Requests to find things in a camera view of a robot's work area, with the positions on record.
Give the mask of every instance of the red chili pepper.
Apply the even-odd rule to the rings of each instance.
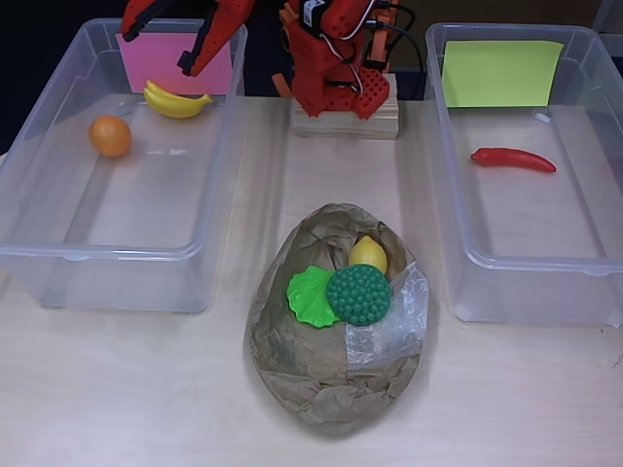
[[[506,165],[510,167],[531,168],[541,172],[555,172],[556,165],[536,154],[521,149],[481,148],[471,155],[471,159],[484,167]]]

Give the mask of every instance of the wire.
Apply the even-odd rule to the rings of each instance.
[[[409,15],[409,22],[407,22],[407,25],[405,27],[403,27],[403,29],[407,32],[409,32],[411,28],[413,27],[413,25],[416,23],[416,14],[409,7],[405,7],[404,5],[400,5],[400,4],[390,3],[386,7],[382,7],[382,8],[391,8],[393,10],[398,10],[400,12],[403,12]],[[400,39],[402,39],[402,36],[403,34],[400,34],[398,37],[396,37],[393,41],[391,41],[387,45],[386,47],[387,55],[391,54],[391,51],[393,51],[393,48],[396,47],[398,42],[400,42]]]
[[[375,19],[369,19],[366,21],[366,25],[371,26],[374,29],[383,29],[384,27],[386,27],[387,29],[391,29],[393,31],[398,32],[400,35],[405,36],[409,40],[409,42],[411,42],[414,49],[416,50],[416,55],[418,56],[418,64],[420,65],[420,75],[418,76],[418,82],[416,83],[416,88],[413,91],[413,97],[415,98],[418,95],[418,91],[420,90],[421,83],[424,77],[424,64],[421,58],[420,47],[418,46],[418,43],[416,42],[416,40],[413,38],[411,34],[409,34],[403,28],[394,26],[393,24],[388,24],[385,22],[377,21]]]
[[[350,62],[348,62],[348,60],[344,58],[342,54],[340,54],[340,52],[333,45],[333,42],[331,42],[331,40],[327,36],[325,36],[323,33],[320,33],[320,38],[324,39],[324,42],[327,43],[327,46],[329,46],[329,50],[331,51],[331,53],[337,58],[339,58],[342,61],[342,63],[345,63],[346,65],[348,65],[348,68],[350,68],[350,71],[352,72],[352,76],[354,76],[354,79],[357,82],[357,86],[355,85],[351,86],[352,90],[354,90],[355,92],[359,94],[363,94],[363,83],[361,83],[361,78],[359,78],[359,75],[357,74],[357,71],[354,69],[354,67],[350,64]]]
[[[352,32],[350,32],[350,34],[344,37],[341,37],[340,38],[341,40],[348,41],[357,35],[357,33],[365,25],[366,19],[370,16],[370,13],[372,13],[372,10],[374,10],[376,3],[377,3],[377,0],[370,0],[370,3],[368,3],[368,6],[366,7],[365,12],[363,12],[363,16],[359,20],[359,23],[357,24],[357,26],[352,30]]]

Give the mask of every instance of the brown paper bag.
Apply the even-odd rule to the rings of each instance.
[[[386,355],[374,352],[379,353],[380,346],[404,344],[386,342],[387,347],[383,347],[372,332],[374,328],[336,323],[317,329],[297,321],[289,308],[286,289],[293,274],[309,265],[324,269],[347,266],[348,252],[364,235],[384,248],[390,282],[414,263],[415,258],[398,235],[371,214],[352,204],[328,204],[304,219],[285,240],[249,314],[251,357],[260,378],[287,411],[327,433],[347,433],[381,415],[407,387],[420,361],[428,300],[427,284],[421,275],[420,290],[415,295],[406,291],[409,300],[404,301],[408,302],[406,307],[423,308],[423,315],[418,311],[418,321],[401,319],[392,325],[391,319],[387,320],[390,309],[377,323],[389,323],[383,329],[384,339],[403,323],[409,328],[402,329],[406,334],[399,340],[411,340],[412,345],[397,352],[388,350]],[[357,339],[363,342],[362,348],[368,345],[377,349],[368,354],[371,358],[357,359],[358,350],[347,348],[347,341]]]

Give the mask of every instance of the green lettuce leaf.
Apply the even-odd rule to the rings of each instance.
[[[340,318],[329,306],[324,291],[333,271],[309,266],[305,272],[294,274],[288,284],[287,296],[296,319],[316,328],[331,326]]]

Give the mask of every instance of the pink paper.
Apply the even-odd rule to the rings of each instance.
[[[143,32],[132,42],[117,34],[121,57],[132,92],[143,92],[147,80],[175,94],[227,94],[232,80],[229,44],[225,44],[196,78],[184,76],[177,66],[184,51],[191,51],[196,34]]]

